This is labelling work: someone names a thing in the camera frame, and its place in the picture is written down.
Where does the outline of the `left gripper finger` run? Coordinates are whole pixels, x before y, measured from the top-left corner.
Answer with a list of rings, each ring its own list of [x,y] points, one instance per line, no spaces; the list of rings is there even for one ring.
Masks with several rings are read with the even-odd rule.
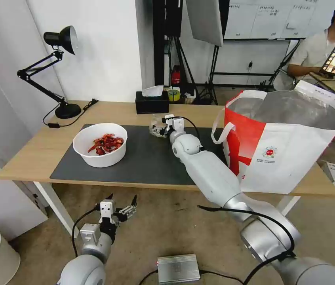
[[[116,217],[119,222],[125,222],[130,217],[132,217],[137,212],[137,195],[135,195],[132,199],[130,205],[125,206],[122,209],[116,210]]]
[[[112,198],[113,198],[113,193],[111,193],[108,197],[106,197],[101,202],[97,203],[95,205],[95,210],[96,211],[112,211],[114,208],[114,200]]]

